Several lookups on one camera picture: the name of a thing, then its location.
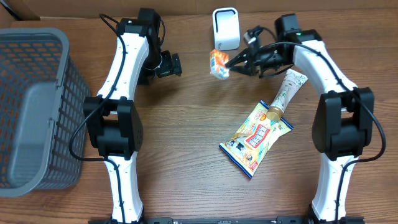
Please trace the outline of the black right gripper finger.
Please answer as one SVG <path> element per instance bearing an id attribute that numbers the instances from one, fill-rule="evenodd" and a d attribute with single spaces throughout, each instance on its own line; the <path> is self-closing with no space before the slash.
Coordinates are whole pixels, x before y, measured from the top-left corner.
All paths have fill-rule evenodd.
<path id="1" fill-rule="evenodd" d="M 250 61 L 250 56 L 247 51 L 242 51 L 237 54 L 234 58 L 230 59 L 226 64 L 226 68 L 233 68 L 238 66 L 240 63 L 247 64 Z"/>
<path id="2" fill-rule="evenodd" d="M 232 66 L 229 68 L 229 70 L 243 75 L 252 76 L 252 70 L 245 66 Z"/>

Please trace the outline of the small orange box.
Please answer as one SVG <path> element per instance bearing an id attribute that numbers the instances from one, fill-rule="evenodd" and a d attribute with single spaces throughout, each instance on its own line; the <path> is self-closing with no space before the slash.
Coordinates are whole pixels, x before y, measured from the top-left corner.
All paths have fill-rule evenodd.
<path id="1" fill-rule="evenodd" d="M 229 77 L 229 69 L 226 64 L 229 62 L 229 55 L 219 50 L 210 52 L 210 74 L 215 78 L 224 80 Z"/>

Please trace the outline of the white green tissue pack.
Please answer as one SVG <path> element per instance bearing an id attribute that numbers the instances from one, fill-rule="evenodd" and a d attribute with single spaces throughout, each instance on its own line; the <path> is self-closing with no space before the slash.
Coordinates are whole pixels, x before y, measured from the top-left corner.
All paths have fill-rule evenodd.
<path id="1" fill-rule="evenodd" d="M 267 110 L 266 117 L 271 121 L 280 121 L 287 105 L 307 80 L 306 75 L 288 69 L 274 101 Z"/>

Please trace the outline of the yellow snack bag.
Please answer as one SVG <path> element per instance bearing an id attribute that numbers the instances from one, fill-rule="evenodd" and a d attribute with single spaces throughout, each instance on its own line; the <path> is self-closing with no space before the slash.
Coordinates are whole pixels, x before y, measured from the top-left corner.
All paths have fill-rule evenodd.
<path id="1" fill-rule="evenodd" d="M 219 148 L 250 178 L 272 145 L 294 128 L 284 118 L 280 121 L 267 118 L 268 109 L 269 105 L 266 102 L 259 101 L 233 137 L 219 145 Z"/>

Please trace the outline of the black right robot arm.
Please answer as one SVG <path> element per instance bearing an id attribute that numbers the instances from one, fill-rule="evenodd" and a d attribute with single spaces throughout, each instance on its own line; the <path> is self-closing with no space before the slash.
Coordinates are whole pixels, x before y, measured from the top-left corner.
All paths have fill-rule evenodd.
<path id="1" fill-rule="evenodd" d="M 355 163 L 371 142 L 374 95 L 358 88 L 336 66 L 320 34 L 303 30 L 295 14 L 275 20 L 276 40 L 261 45 L 257 26 L 244 35 L 247 45 L 226 67 L 245 75 L 294 65 L 309 79 L 319 95 L 312 126 L 312 140 L 320 153 L 317 192 L 304 223 L 364 223 L 346 215 L 345 198 Z"/>

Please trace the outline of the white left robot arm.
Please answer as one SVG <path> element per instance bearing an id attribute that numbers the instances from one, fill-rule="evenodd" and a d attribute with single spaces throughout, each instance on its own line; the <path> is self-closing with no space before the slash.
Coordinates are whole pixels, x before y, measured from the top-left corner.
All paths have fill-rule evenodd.
<path id="1" fill-rule="evenodd" d="M 155 78 L 180 76 L 182 66 L 178 54 L 162 50 L 165 25 L 154 9 L 141 8 L 137 18 L 121 19 L 112 30 L 117 36 L 113 62 L 97 96 L 84 100 L 83 123 L 108 171 L 113 197 L 108 223 L 143 223 L 136 168 L 144 130 L 135 91 Z"/>

